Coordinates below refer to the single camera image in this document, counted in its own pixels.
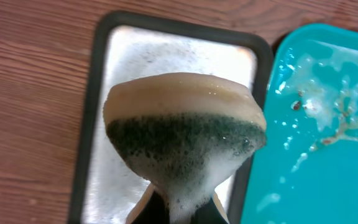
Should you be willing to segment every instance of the turquoise tray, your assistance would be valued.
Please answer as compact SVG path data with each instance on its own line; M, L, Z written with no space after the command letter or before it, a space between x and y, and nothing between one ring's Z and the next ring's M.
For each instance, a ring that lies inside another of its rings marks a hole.
M358 223L358 33L324 24L280 45L241 223Z

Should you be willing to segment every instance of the black object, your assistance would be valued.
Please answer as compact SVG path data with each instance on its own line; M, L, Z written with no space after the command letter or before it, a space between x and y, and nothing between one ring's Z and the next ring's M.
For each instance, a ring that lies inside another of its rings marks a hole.
M254 34L206 27L187 22L173 21L124 11L111 12L105 15L99 22L94 35L88 85L86 87L80 144L75 167L70 211L68 214L69 224L81 223L85 188L88 179L88 167L91 156L93 129L96 119L96 111L99 104L97 99L99 99L99 89L103 75L106 44L110 31L121 25L140 27L148 30L250 48L257 57L257 72L255 74L252 96L255 98L257 104L263 109L266 87L273 64L273 53L268 43L266 43L266 41L264 41L261 37ZM232 224L240 223L241 220L251 163L252 158L248 159L236 172L228 212L228 219Z
M169 211L165 208L165 203L162 197L156 192L153 192L146 206L132 222L132 224L146 223L170 224ZM213 199L197 209L195 215L191 218L190 224L201 223L227 224L225 219L219 213L219 210L216 208Z

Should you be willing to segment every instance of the black tray rim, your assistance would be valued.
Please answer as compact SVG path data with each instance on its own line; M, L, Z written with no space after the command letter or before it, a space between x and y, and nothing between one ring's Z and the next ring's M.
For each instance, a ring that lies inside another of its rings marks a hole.
M68 211L68 224L81 223L88 180L88 169L91 159L93 131L99 105L101 80L103 77L105 49L108 44L107 41L110 32L114 28L123 25L248 47L257 57L257 71L252 96L262 109L264 107L267 84L273 65L273 52L263 38L255 34L207 27L155 16L146 16L134 12L113 11L107 13L102 17L94 32L75 174L71 187L72 192ZM231 223L240 223L241 221L252 160L253 157L246 160L236 172L227 213Z

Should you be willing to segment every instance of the metal tray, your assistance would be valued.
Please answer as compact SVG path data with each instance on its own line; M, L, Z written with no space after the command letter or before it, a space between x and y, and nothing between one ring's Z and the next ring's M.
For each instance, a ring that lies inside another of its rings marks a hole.
M112 86L161 73L203 73L248 86L262 107L271 64L269 46L251 34L129 12L104 17L94 41L69 223L125 223L149 184L126 167L106 136L102 108ZM249 167L250 159L216 188L232 223L240 219Z

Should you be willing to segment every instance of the wood grain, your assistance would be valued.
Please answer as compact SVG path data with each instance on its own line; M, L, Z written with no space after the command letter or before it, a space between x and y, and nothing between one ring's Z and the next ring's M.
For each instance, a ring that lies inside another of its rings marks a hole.
M358 31L358 1L0 0L0 223L64 223L93 31L112 10L251 32Z

